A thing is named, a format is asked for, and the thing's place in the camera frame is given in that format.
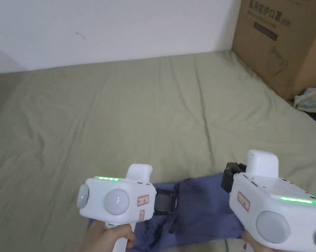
cardboard box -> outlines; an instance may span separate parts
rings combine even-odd
[[[232,50],[286,100],[316,87],[316,0],[242,0]]]

finger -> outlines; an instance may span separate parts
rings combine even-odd
[[[244,241],[254,248],[254,250],[260,246],[260,244],[250,235],[250,233],[248,233],[248,231],[244,231],[241,236]]]
[[[126,249],[132,249],[132,248],[133,248],[133,243],[130,240],[128,240],[128,243],[126,245]]]
[[[128,240],[131,240],[132,242],[136,239],[135,234],[132,232],[132,228],[130,224],[125,225],[119,225],[117,227],[113,227],[110,229],[110,232],[112,232],[114,238],[127,238]]]

white controller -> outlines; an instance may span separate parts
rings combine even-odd
[[[246,172],[233,178],[229,206],[256,241],[272,249],[316,252],[316,198],[279,178],[274,154],[249,151]]]
[[[152,218],[156,189],[149,182],[152,166],[133,164],[126,178],[94,177],[80,187],[77,207],[82,216],[104,221],[107,228]],[[127,239],[118,239],[113,252],[124,252]]]

controller handle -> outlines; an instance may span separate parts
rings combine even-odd
[[[254,252],[253,247],[251,246],[251,244],[247,243],[247,247],[245,249],[245,252]]]
[[[129,167],[125,178],[149,183],[151,173],[152,173],[152,166],[150,165],[132,164]],[[136,222],[130,223],[130,225],[131,225],[132,232],[134,232],[135,227],[136,227]],[[107,228],[113,228],[113,227],[118,226],[118,224],[105,223],[105,226]],[[113,252],[125,252],[127,243],[128,243],[128,239],[126,238],[118,239],[115,243]]]
[[[133,223],[130,223],[130,225],[131,225],[132,232],[134,232],[136,223],[133,222]],[[113,227],[116,227],[118,225],[117,224],[112,224],[112,226],[111,226],[110,223],[105,223],[105,226],[107,228],[113,228]],[[126,239],[126,238],[118,239],[116,241],[116,243],[115,243],[113,252],[124,252],[124,251],[126,251],[127,244],[128,244],[128,239]]]

wrinkled fabric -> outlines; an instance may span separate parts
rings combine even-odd
[[[87,178],[182,181],[276,154],[280,177],[316,197],[316,122],[233,52],[209,52],[0,74],[0,252],[78,252]],[[229,239],[171,249],[242,251]]]
[[[132,252],[158,252],[212,240],[239,238],[243,225],[229,207],[221,188],[222,173],[181,182],[159,183],[159,189],[179,187],[178,208],[170,215],[154,215],[138,222]]]

